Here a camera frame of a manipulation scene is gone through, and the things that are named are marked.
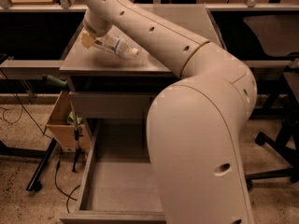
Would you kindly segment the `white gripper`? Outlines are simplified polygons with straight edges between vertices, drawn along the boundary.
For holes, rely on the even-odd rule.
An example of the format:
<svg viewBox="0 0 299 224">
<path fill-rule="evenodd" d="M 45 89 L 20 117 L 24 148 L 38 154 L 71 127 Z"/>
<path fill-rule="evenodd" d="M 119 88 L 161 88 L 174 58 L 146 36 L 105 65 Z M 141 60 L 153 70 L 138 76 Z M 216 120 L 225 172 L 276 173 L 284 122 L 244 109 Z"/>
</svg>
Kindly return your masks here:
<svg viewBox="0 0 299 224">
<path fill-rule="evenodd" d="M 84 16 L 83 26 L 87 32 L 82 33 L 81 44 L 86 49 L 92 47 L 95 42 L 95 39 L 91 37 L 91 35 L 94 37 L 102 37 L 106 35 L 112 27 L 109 22 L 90 14 Z"/>
</svg>

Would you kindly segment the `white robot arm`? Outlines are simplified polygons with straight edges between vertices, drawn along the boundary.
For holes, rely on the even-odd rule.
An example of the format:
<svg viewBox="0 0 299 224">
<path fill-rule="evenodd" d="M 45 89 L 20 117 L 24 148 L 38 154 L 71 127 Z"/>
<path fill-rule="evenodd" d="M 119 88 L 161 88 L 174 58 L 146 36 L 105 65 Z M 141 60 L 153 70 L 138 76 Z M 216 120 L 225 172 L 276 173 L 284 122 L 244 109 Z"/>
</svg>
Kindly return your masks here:
<svg viewBox="0 0 299 224">
<path fill-rule="evenodd" d="M 166 223 L 254 224 L 239 151 L 257 100 L 249 68 L 133 0 L 84 1 L 97 31 L 118 27 L 179 78 L 156 96 L 147 117 Z"/>
</svg>

